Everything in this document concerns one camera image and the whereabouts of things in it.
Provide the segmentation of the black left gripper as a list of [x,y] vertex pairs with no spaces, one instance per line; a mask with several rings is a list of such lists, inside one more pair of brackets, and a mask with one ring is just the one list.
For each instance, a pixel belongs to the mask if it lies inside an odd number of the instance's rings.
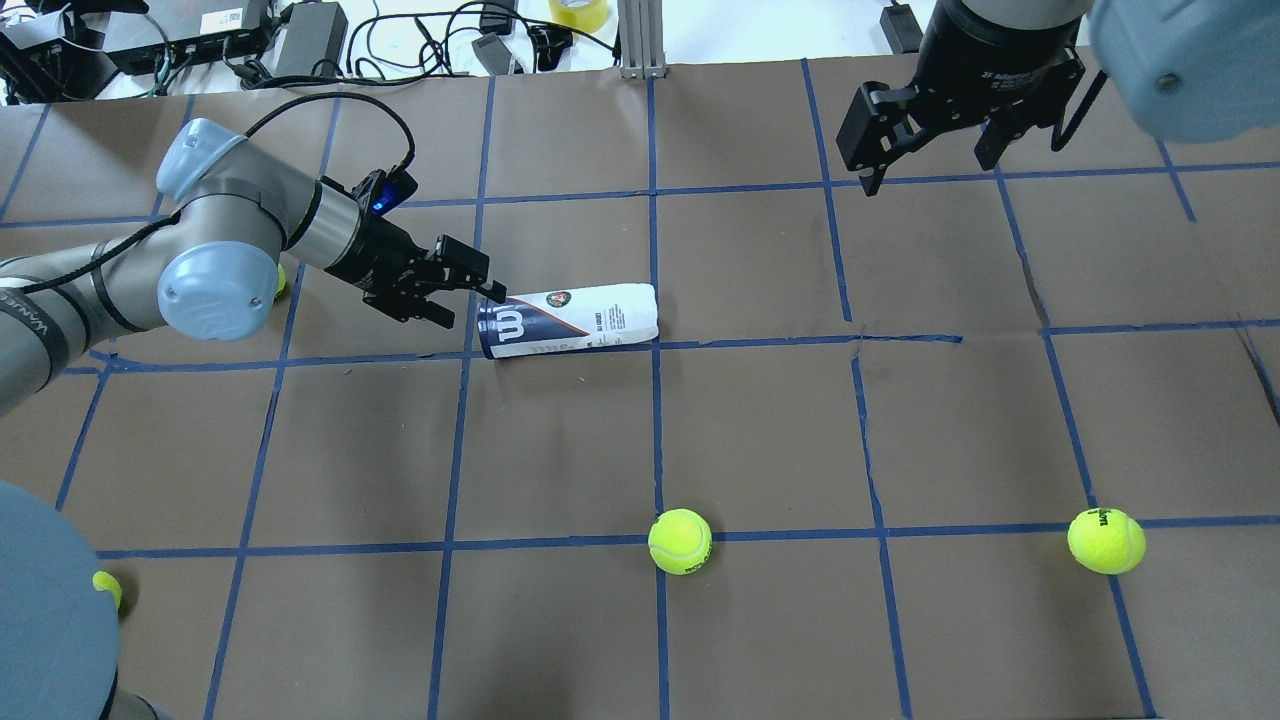
[[355,236],[324,269],[364,292],[362,301],[397,322],[430,322],[452,329],[454,311],[429,296],[439,290],[493,291],[490,258],[449,234],[425,249],[385,219],[419,187],[403,168],[372,170],[349,192],[358,206]]

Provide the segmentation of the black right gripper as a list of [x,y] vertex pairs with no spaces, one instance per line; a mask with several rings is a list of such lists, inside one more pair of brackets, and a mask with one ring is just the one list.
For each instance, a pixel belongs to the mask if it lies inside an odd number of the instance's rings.
[[1019,122],[1061,123],[1084,73],[1075,41],[1087,1],[938,1],[911,83],[865,82],[852,96],[836,145],[863,193],[876,196],[888,168],[937,136],[987,120],[974,147],[993,170],[1023,136]]

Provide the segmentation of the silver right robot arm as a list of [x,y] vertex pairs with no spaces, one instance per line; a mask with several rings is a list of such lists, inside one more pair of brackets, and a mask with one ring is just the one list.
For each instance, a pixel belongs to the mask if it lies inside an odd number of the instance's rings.
[[1061,150],[1107,85],[1147,135],[1216,143],[1277,124],[1275,1],[940,1],[910,82],[865,82],[836,145],[876,195],[941,135],[980,127],[993,169],[1029,129]]

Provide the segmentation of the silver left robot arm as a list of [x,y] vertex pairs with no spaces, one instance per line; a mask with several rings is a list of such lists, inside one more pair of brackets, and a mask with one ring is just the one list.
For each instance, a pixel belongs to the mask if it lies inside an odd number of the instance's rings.
[[[502,301],[488,255],[443,234],[424,249],[387,219],[403,193],[374,172],[346,190],[214,120],[187,123],[157,170],[170,215],[124,238],[3,263],[3,410],[45,389],[95,345],[161,327],[236,342],[266,324],[291,255],[397,320],[444,328],[439,291]],[[116,592],[51,503],[3,484],[3,716],[160,719],[118,685]]]

